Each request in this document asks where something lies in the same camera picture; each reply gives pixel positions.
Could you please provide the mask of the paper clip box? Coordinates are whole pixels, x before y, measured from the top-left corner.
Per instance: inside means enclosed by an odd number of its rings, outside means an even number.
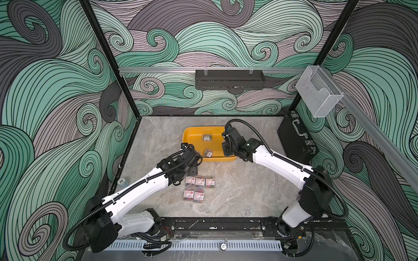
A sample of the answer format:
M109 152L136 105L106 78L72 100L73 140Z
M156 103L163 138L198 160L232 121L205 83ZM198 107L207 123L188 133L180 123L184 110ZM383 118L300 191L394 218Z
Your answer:
M194 176L187 176L185 180L186 187L195 187L196 185L196 178Z
M205 135L203 135L203 136L202 136L202 140L203 140L204 142L210 142L210 141L212 141L212 135L210 135L210 134L205 134Z
M195 186L197 188L204 188L206 184L205 182L206 182L206 179L204 177L196 177Z
M214 189L216 187L216 180L213 177L208 177L205 179L205 188Z

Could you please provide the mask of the yellow plastic storage tray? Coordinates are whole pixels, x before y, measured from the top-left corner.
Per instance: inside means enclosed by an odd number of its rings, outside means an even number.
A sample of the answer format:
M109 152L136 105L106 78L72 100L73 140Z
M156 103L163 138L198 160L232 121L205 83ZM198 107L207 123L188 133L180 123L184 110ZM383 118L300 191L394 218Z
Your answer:
M233 162L237 159L236 156L224 156L222 149L222 143L224 142L224 138L222 137L223 132L223 126L188 127L184 130L182 142L193 144L196 151L203 156L203 162ZM204 142L202 136L205 134L212 135L212 141ZM213 151L213 156L211 158L204 157L205 149Z

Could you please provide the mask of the paper clip box removed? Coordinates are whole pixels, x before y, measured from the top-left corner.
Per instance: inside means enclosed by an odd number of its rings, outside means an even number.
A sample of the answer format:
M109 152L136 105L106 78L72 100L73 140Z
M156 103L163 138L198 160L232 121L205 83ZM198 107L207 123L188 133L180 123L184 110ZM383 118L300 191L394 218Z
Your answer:
M183 195L183 201L193 202L194 201L194 189L185 189Z
M195 189L194 190L194 203L203 203L204 202L205 192L204 189Z

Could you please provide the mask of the paper clip box top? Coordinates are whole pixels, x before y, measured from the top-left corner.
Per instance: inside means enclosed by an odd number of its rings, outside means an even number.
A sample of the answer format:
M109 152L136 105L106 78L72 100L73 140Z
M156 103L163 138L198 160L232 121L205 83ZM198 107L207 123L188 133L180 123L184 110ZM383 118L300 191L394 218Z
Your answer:
M216 180L213 177L208 177L205 179L205 188L214 189L216 187Z

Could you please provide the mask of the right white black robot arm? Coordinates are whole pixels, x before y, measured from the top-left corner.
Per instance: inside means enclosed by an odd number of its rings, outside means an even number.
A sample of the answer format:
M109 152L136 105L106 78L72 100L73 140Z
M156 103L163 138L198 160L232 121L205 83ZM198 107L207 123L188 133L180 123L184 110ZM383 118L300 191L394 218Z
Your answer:
M305 221L329 218L345 220L349 209L343 196L334 188L328 175L273 151L262 135L241 119L229 120L222 133L225 156L264 166L286 178L300 191L300 197L277 218L281 236L290 236Z

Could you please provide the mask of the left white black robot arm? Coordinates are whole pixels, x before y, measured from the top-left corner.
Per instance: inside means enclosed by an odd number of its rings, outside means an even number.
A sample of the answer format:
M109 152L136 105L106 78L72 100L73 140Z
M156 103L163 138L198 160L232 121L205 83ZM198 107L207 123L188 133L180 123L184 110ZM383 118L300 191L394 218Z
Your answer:
M104 198L90 198L83 218L66 233L62 246L67 251L78 251L90 247L100 252L109 247L123 233L128 232L124 216L150 195L169 187L178 186L192 167L202 162L202 156L194 145L184 148L161 160L147 175L123 190Z

